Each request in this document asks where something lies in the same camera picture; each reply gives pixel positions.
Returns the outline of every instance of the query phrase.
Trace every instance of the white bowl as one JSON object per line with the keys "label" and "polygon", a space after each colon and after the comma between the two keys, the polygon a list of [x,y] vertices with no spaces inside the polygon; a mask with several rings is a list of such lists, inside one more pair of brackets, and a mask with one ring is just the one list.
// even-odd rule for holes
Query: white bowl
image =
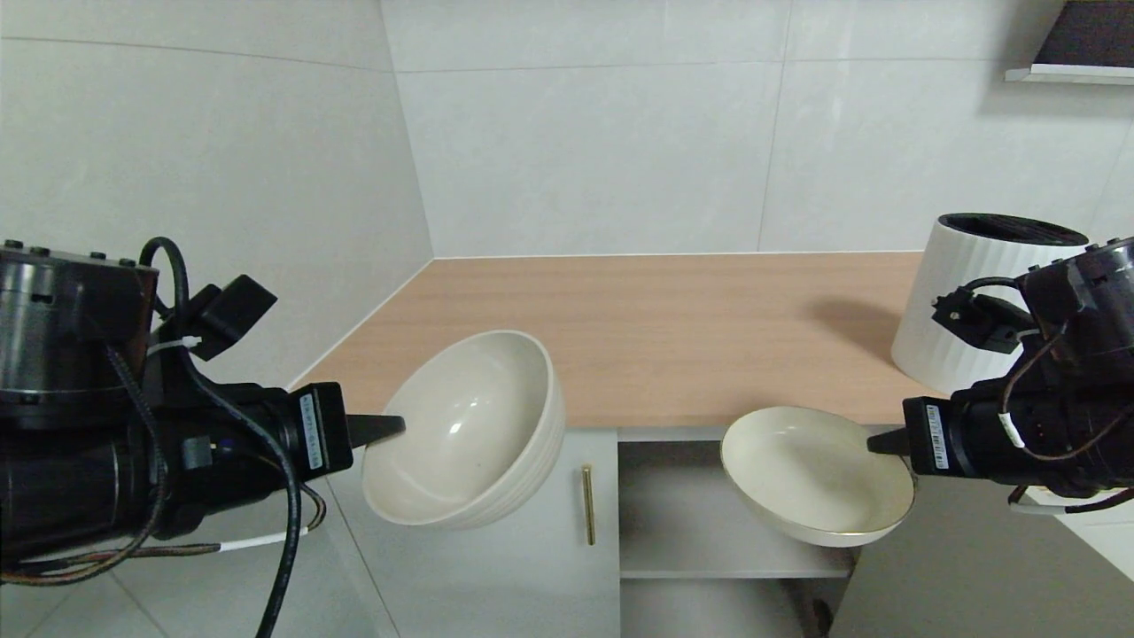
{"label": "white bowl", "polygon": [[902,459],[866,450],[858,424],[806,408],[768,408],[734,423],[721,461],[753,511],[793,538],[828,547],[873,543],[914,502]]}
{"label": "white bowl", "polygon": [[449,347],[384,414],[404,417],[406,432],[366,450],[366,503],[390,522],[449,529],[488,525],[526,502],[551,471],[567,422],[548,351],[515,331]]}

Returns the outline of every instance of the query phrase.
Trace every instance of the wooden countertop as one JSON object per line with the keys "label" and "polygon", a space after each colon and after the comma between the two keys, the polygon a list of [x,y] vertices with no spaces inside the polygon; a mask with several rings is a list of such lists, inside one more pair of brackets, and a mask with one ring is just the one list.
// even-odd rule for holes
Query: wooden countertop
{"label": "wooden countertop", "polygon": [[900,424],[890,363],[921,253],[439,260],[304,383],[378,414],[449,344],[514,329],[551,354],[573,427],[720,426],[770,406]]}

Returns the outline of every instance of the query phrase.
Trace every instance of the white wire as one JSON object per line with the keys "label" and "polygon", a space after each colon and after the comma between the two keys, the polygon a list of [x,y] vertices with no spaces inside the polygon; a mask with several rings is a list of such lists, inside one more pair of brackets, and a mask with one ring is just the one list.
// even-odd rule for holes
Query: white wire
{"label": "white wire", "polygon": [[1059,505],[1031,505],[1027,503],[1009,503],[1008,509],[1017,514],[1033,514],[1040,517],[1058,517],[1066,514],[1067,508]]}
{"label": "white wire", "polygon": [[159,344],[151,346],[149,350],[145,351],[146,357],[153,357],[153,354],[161,352],[167,348],[196,348],[201,346],[203,340],[194,335],[186,335],[179,340],[174,340],[171,342],[162,342]]}
{"label": "white wire", "polygon": [[1016,424],[1012,422],[1012,415],[1008,412],[998,412],[997,417],[1000,418],[1000,426],[1004,427],[1004,434],[1008,435],[1008,440],[1016,448],[1023,450],[1027,445],[1024,443],[1024,439],[1019,436],[1019,431],[1016,429]]}
{"label": "white wire", "polygon": [[[307,536],[308,531],[311,531],[311,529],[307,526],[304,526],[299,528],[299,536]],[[217,552],[231,552],[234,550],[245,550],[248,547],[260,547],[262,545],[284,543],[286,537],[287,533],[281,531],[279,534],[268,534],[255,538],[244,538],[242,541],[226,541],[220,544],[220,550],[217,550]]]}

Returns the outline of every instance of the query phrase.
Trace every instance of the barcode label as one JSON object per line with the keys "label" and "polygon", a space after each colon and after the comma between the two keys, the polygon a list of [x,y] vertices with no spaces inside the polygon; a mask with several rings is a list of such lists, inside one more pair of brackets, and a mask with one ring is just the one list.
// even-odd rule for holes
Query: barcode label
{"label": "barcode label", "polygon": [[315,395],[299,398],[299,415],[303,417],[303,437],[307,442],[307,465],[312,470],[323,467],[323,445],[319,441],[319,416],[315,415]]}
{"label": "barcode label", "polygon": [[939,470],[949,469],[949,454],[945,450],[945,428],[941,427],[941,410],[937,406],[925,407],[929,422],[929,441],[933,444],[933,465]]}

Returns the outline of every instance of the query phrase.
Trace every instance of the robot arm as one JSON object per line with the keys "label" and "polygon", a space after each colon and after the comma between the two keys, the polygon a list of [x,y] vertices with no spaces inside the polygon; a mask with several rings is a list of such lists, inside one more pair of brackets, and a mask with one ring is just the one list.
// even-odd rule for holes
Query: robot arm
{"label": "robot arm", "polygon": [[[170,257],[172,306],[156,296],[158,249]],[[139,261],[14,240],[0,249],[0,580],[68,585],[136,555],[223,551],[141,545],[286,488],[285,551],[259,633],[268,636],[302,534],[299,492],[321,502],[303,483],[349,468],[352,449],[405,424],[347,415],[335,383],[288,393],[210,382],[191,350],[220,355],[276,296],[240,275],[191,298],[180,250],[163,237]],[[154,312],[163,322],[151,334]],[[117,537],[132,541],[29,560]]]}
{"label": "robot arm", "polygon": [[[1016,365],[948,400],[907,399],[905,429],[873,437],[871,450],[909,454],[921,475],[1039,485],[1066,497],[1134,488],[1134,237],[993,279],[939,297],[934,318],[974,348],[1023,343]],[[973,291],[983,284],[1017,288],[1027,312]]]}

